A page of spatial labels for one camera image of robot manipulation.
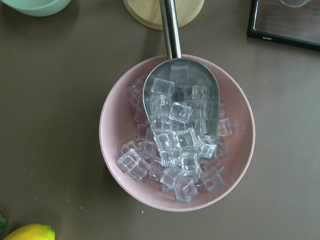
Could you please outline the yellow lemon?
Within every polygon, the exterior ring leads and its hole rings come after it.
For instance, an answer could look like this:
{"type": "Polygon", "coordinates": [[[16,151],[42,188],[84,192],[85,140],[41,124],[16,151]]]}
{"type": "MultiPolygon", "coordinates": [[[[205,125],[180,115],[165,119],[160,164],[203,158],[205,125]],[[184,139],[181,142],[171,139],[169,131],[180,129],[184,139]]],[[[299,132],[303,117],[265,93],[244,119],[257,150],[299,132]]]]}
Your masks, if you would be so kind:
{"type": "Polygon", "coordinates": [[[28,224],[8,234],[4,240],[55,240],[55,230],[49,225],[28,224]]]}

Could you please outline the green ceramic bowl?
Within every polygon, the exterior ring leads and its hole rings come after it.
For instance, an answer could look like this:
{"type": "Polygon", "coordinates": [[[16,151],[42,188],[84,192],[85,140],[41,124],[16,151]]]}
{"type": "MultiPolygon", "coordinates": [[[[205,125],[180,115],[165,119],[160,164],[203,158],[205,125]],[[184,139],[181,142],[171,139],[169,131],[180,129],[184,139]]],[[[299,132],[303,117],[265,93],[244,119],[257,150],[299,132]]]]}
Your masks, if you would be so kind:
{"type": "Polygon", "coordinates": [[[14,10],[33,17],[47,17],[62,11],[71,0],[1,0],[14,10]]]}

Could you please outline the black framed wooden tray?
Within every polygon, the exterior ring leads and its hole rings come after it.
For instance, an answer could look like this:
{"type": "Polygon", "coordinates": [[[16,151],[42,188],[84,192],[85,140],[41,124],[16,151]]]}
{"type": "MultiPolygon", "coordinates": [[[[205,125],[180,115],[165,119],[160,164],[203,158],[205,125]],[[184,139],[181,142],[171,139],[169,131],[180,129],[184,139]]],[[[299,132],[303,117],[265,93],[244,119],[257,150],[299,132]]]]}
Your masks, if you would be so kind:
{"type": "Polygon", "coordinates": [[[247,36],[312,50],[320,49],[320,2],[290,7],[280,0],[252,0],[247,36]]]}

